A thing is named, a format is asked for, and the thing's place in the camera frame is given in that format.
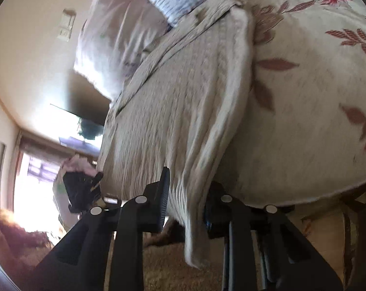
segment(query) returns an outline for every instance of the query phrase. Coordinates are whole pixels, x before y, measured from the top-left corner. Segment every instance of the floral bedspread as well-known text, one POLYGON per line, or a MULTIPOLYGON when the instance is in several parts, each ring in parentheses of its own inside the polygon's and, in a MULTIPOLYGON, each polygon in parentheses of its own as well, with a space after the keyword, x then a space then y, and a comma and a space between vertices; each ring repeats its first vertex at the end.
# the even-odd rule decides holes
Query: floral bedspread
POLYGON ((316 200, 366 182, 365 4, 249 2, 255 78, 218 181, 257 206, 316 200))

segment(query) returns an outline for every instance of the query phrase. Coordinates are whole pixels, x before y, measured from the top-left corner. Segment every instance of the bedroom floor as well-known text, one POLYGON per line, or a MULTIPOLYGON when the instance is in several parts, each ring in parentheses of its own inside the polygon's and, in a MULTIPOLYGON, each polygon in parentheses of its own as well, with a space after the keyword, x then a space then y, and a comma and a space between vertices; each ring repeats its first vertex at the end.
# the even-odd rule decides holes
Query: bedroom floor
POLYGON ((311 221, 307 238, 343 282, 345 233, 341 210, 329 211, 311 221))

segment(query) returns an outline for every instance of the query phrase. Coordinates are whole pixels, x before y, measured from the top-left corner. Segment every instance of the brown fur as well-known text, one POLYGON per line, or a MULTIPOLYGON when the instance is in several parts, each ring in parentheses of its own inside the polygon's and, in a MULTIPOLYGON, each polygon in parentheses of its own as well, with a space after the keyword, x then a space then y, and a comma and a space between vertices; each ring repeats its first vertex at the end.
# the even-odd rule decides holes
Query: brown fur
POLYGON ((29 233, 25 231, 25 229, 15 223, 13 214, 8 210, 0 209, 0 231, 15 257, 18 257, 24 248, 46 247, 50 245, 46 233, 29 233))

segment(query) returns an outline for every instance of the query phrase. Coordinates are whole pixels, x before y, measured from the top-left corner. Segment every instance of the bed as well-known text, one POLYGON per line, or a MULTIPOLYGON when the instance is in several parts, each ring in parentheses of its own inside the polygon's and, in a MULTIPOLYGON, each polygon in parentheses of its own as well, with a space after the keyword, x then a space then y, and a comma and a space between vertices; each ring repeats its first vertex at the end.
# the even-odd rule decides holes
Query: bed
POLYGON ((212 180, 252 206, 365 183, 363 1, 207 0, 149 45, 112 97, 97 168, 102 190, 127 200, 163 166, 197 267, 212 180))

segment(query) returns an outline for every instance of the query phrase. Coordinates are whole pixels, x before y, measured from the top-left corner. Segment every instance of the light switch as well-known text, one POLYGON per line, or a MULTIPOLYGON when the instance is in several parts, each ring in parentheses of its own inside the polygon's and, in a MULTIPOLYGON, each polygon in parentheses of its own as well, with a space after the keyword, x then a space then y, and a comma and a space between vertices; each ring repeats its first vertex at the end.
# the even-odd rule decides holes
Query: light switch
POLYGON ((57 36, 60 40, 69 41, 71 37, 71 31, 69 29, 60 27, 59 34, 57 36))
POLYGON ((63 10, 59 23, 59 33, 57 37, 60 40, 69 41, 71 38, 72 27, 74 26, 76 12, 74 10, 63 10))

